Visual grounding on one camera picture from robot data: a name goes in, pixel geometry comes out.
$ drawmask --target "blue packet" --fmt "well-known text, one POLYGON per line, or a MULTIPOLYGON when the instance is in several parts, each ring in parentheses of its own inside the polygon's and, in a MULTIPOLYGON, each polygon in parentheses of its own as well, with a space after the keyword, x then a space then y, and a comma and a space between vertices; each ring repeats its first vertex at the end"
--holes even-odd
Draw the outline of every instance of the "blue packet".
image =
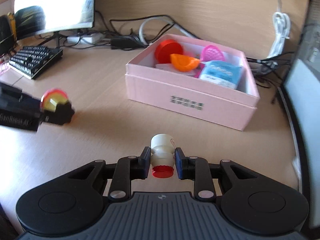
POLYGON ((199 78, 220 86, 236 89, 241 79, 243 68, 221 60, 204 63, 199 78))

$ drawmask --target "keyboard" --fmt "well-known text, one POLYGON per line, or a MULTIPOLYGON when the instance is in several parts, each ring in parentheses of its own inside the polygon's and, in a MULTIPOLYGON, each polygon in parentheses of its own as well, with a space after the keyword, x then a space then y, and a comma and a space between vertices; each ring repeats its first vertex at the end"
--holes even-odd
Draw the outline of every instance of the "keyboard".
POLYGON ((41 73, 57 62, 62 49, 47 46, 24 46, 9 61, 13 69, 28 79, 36 79, 41 73))

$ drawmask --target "pink mesh scoop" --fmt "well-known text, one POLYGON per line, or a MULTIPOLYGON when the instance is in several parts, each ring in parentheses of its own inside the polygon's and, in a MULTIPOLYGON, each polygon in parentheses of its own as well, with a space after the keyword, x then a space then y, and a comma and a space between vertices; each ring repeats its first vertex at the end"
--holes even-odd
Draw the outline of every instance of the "pink mesh scoop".
POLYGON ((204 47, 200 54, 200 60, 201 61, 211 61, 211 60, 221 60, 225 61, 224 55, 221 52, 220 49, 218 49, 217 46, 214 45, 208 45, 204 47))

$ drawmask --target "power strip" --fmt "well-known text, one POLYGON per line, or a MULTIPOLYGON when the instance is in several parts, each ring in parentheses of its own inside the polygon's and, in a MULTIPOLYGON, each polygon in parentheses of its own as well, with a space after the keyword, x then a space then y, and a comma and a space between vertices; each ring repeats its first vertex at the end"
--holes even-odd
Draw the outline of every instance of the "power strip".
POLYGON ((104 35, 102 33, 93 33, 90 35, 82 35, 80 36, 68 36, 67 41, 69 43, 78 43, 79 39, 81 38, 81 41, 79 44, 96 44, 98 41, 104 38, 104 35))

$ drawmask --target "pink cardboard box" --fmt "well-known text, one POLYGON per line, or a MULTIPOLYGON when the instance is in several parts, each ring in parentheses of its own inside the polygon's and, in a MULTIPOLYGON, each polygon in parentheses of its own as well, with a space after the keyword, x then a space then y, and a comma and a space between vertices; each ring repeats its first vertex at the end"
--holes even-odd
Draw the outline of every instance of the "pink cardboard box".
POLYGON ((209 41, 166 34, 133 58, 126 66, 128 98, 233 129, 243 130, 260 99, 254 77, 242 51, 209 41), (198 78, 154 68, 154 52, 167 39, 179 42, 185 51, 200 54, 207 45, 217 46, 227 62, 244 68, 237 90, 198 78))

